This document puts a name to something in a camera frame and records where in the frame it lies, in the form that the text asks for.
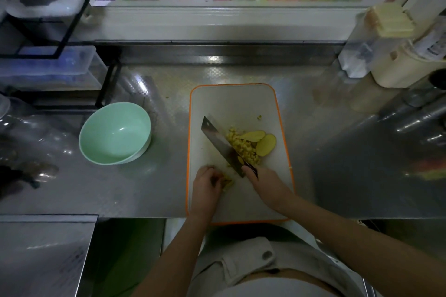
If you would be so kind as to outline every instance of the yellow potato slice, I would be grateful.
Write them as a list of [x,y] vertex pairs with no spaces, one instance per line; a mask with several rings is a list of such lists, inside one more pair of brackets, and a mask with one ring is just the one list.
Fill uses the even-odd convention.
[[277,139],[272,134],[266,134],[263,139],[261,139],[256,146],[257,155],[263,157],[271,153],[271,151],[276,146]]
[[259,142],[261,139],[265,137],[265,132],[262,130],[256,130],[254,132],[249,132],[243,135],[240,135],[238,138],[250,141],[250,142]]

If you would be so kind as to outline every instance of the knife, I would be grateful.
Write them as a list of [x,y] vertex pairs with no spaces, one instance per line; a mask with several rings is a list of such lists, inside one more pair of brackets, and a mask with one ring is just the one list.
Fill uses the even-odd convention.
[[252,169],[256,177],[258,178],[257,169],[253,167],[250,163],[246,162],[237,151],[231,146],[231,144],[226,140],[226,138],[220,134],[220,132],[214,127],[214,125],[208,120],[207,117],[203,118],[203,123],[201,125],[201,130],[204,135],[207,136],[209,141],[214,145],[214,147],[219,151],[219,153],[225,158],[227,163],[234,168],[238,175],[244,177],[245,174],[242,171],[242,164],[239,161],[239,157],[242,158],[244,165],[247,165]]

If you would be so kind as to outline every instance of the forearm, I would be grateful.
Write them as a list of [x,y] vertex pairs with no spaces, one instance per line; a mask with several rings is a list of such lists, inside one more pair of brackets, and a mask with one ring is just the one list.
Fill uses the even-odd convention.
[[298,222],[386,297],[439,296],[445,266],[396,239],[367,229],[299,197],[281,213]]
[[131,297],[187,294],[208,221],[190,216]]

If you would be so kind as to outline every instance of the green bowl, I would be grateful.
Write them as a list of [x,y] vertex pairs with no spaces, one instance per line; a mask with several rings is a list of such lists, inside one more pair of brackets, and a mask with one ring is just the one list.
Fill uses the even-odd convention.
[[97,110],[79,135],[79,148],[98,165],[119,165],[140,157],[152,136],[150,117],[137,104],[117,102]]

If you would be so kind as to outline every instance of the cutting board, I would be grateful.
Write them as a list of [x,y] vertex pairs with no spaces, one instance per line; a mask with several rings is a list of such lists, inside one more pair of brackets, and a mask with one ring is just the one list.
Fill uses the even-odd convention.
[[213,224],[279,222],[286,218],[269,209],[246,177],[241,178],[201,131],[206,116],[221,134],[231,127],[238,132],[264,130],[277,138],[273,151],[262,158],[261,166],[273,169],[294,191],[282,121],[274,89],[267,84],[229,84],[198,86],[190,93],[189,147],[187,156],[187,198],[189,213],[193,180],[203,165],[214,165],[234,180],[222,193]]

